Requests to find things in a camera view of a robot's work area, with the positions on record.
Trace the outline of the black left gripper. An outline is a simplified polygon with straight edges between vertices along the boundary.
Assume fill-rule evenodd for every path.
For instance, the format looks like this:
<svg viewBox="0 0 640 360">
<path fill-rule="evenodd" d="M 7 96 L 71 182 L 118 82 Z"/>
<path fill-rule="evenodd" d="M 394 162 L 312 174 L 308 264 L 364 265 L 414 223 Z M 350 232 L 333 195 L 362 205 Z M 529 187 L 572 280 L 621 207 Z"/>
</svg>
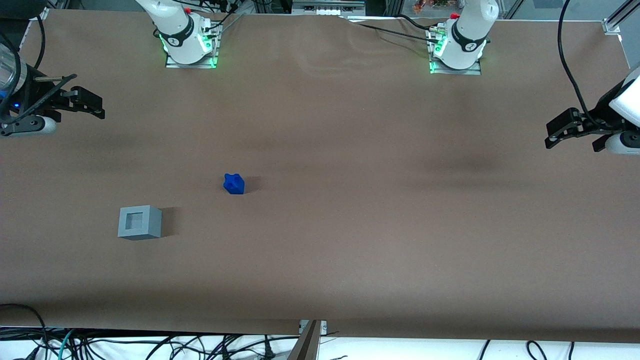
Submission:
<svg viewBox="0 0 640 360">
<path fill-rule="evenodd" d="M 585 100 L 582 99 L 585 120 L 582 119 L 581 112 L 574 107 L 564 110 L 550 120 L 545 125 L 547 131 L 547 137 L 544 139 L 545 148 L 551 150 L 561 141 L 579 138 L 584 134 L 606 134 L 592 142 L 594 152 L 598 153 L 607 150 L 610 153 L 619 153 L 621 143 L 620 133 L 617 132 L 626 129 L 626 125 L 624 125 L 624 117 L 612 109 L 610 102 L 615 100 L 621 93 L 621 88 L 610 89 L 599 98 L 595 107 L 589 111 Z"/>
</svg>

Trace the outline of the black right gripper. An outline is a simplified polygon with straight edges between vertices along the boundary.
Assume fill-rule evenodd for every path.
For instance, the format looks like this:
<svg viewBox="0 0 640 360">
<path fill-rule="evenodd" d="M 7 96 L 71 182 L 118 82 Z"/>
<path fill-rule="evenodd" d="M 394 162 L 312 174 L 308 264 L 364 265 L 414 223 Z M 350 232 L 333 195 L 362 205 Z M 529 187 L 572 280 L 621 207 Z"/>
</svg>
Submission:
<svg viewBox="0 0 640 360">
<path fill-rule="evenodd" d="M 62 77 L 55 77 L 53 80 L 44 80 L 42 82 L 34 80 L 42 77 L 46 78 L 47 75 L 29 64 L 26 66 L 25 81 L 20 89 L 10 96 L 10 114 L 13 116 L 22 114 L 63 79 Z M 100 120 L 104 120 L 106 117 L 105 109 L 103 109 L 103 98 L 81 86 L 73 86 L 69 91 L 58 89 L 32 114 L 45 115 L 48 113 L 48 117 L 55 123 L 61 123 L 61 112 L 53 111 L 61 109 L 68 112 L 90 114 Z"/>
</svg>

